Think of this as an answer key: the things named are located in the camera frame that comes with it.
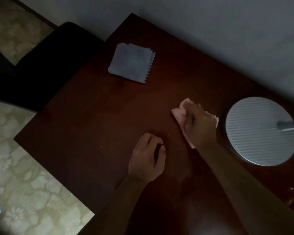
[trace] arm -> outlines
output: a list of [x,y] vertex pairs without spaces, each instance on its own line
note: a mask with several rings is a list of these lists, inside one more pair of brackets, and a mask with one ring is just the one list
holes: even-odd
[[165,167],[165,147],[159,150],[155,161],[154,152],[161,138],[145,133],[137,142],[129,161],[129,173],[117,188],[110,202],[87,225],[79,235],[124,234],[136,202],[148,182],[156,179]]
[[216,120],[200,105],[188,111],[185,132],[215,174],[249,234],[294,234],[294,211],[216,143]]

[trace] folded gray cloth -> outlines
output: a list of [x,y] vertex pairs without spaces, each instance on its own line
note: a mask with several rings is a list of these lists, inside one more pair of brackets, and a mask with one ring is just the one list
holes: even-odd
[[149,48],[119,43],[108,71],[130,80],[145,83],[155,53]]

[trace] forearm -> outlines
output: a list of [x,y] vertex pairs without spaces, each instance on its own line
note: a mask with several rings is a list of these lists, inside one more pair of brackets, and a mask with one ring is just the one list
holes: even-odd
[[221,146],[199,153],[218,178],[250,234],[294,234],[294,211],[274,196]]
[[126,176],[110,202],[87,223],[79,235],[123,235],[136,202],[145,186],[146,183],[136,177]]

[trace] table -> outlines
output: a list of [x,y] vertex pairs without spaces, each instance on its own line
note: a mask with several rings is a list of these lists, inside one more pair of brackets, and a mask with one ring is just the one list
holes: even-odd
[[[156,52],[145,84],[108,73],[122,42]],[[245,234],[219,182],[183,138],[171,109],[189,97],[222,118],[248,96],[272,99],[294,118],[291,102],[131,14],[15,140],[98,213],[127,174],[139,137],[157,134],[167,149],[165,171],[143,191],[128,233]],[[217,134],[227,147],[221,127]],[[232,155],[294,209],[294,156],[282,165],[261,167]]]

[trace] brown baseboard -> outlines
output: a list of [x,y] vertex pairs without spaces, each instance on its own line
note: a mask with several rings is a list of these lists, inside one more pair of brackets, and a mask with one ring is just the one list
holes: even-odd
[[33,9],[29,8],[27,5],[25,5],[23,2],[19,1],[19,0],[12,0],[13,2],[15,2],[16,4],[18,4],[19,6],[23,7],[26,11],[32,13],[35,17],[37,17],[38,19],[40,19],[42,22],[45,22],[47,25],[49,25],[50,27],[56,29],[58,26],[54,23],[52,23],[51,21],[47,20],[45,17],[43,17],[42,15],[38,14],[37,12],[35,12]]

